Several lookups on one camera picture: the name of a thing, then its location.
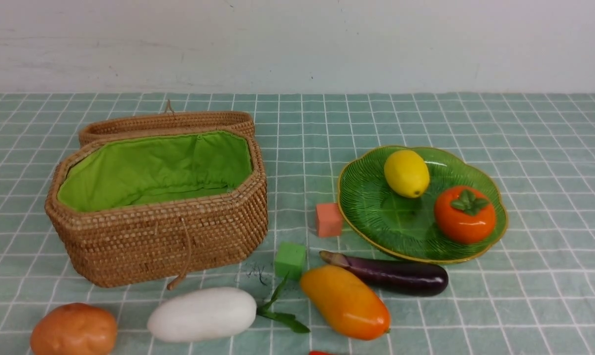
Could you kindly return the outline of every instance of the persimmon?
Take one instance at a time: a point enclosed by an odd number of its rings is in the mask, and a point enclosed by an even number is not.
[[[69,303],[47,313],[32,330],[34,355],[108,355],[115,347],[115,317],[102,308]]]
[[[433,207],[437,227],[449,239],[464,245],[488,238],[496,226],[489,199],[477,189],[455,186],[442,192]]]

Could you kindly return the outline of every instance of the orange persimmon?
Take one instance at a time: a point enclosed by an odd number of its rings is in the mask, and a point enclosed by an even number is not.
[[[385,303],[357,276],[344,268],[324,265],[305,272],[300,287],[336,332],[371,341],[389,331]]]
[[[32,330],[35,355],[108,355],[115,347],[115,317],[102,308],[69,303],[43,317]]]
[[[465,245],[488,238],[496,226],[492,203],[481,191],[469,186],[455,186],[442,192],[435,200],[433,214],[444,235]]]

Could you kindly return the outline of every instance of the green leaf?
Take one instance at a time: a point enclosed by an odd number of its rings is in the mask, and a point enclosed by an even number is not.
[[[453,207],[454,209],[461,210],[461,211],[464,211],[464,209],[466,209],[466,205],[460,200],[452,200],[451,207]]]
[[[486,207],[489,203],[490,202],[485,198],[477,198],[477,200],[473,202],[473,206],[477,207],[478,209],[482,209],[483,207]]]
[[[473,207],[472,209],[465,209],[464,213],[469,216],[476,216],[479,213],[479,209],[477,207]]]
[[[462,204],[464,204],[464,206],[469,206],[471,202],[470,195],[468,195],[468,193],[470,193],[470,191],[465,189],[459,194],[459,200],[462,202]]]
[[[274,321],[278,321],[280,323],[282,323],[283,325],[288,326],[288,328],[290,328],[290,330],[292,330],[295,333],[310,333],[311,330],[308,329],[308,326],[305,326],[304,324],[302,324],[300,321],[298,321],[297,319],[295,319],[295,315],[292,315],[290,313],[274,313],[274,312],[263,312],[263,313],[257,313],[259,316],[261,317],[265,317],[267,319],[271,319]]]
[[[261,312],[265,312],[266,310],[268,310],[271,305],[278,300],[278,297],[280,296],[280,292],[282,291],[282,288],[284,288],[284,285],[286,285],[286,281],[288,280],[288,275],[284,276],[284,279],[282,279],[282,282],[278,285],[278,287],[275,288],[275,291],[273,291],[273,294],[271,295],[271,299],[265,303],[262,306],[258,307],[258,310],[260,310]]]

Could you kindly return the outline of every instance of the red object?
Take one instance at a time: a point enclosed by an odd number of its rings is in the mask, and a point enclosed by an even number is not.
[[[343,227],[343,216],[335,203],[319,204],[315,207],[317,213],[317,235],[320,238],[338,237]]]
[[[442,233],[465,245],[484,240],[496,226],[492,202],[468,186],[455,186],[444,191],[435,200],[433,213]]]

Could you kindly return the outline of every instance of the purple eggplant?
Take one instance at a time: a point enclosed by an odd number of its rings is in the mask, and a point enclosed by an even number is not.
[[[367,285],[408,296],[435,296],[449,284],[446,270],[439,265],[358,258],[325,250],[319,256],[330,265],[352,272]]]

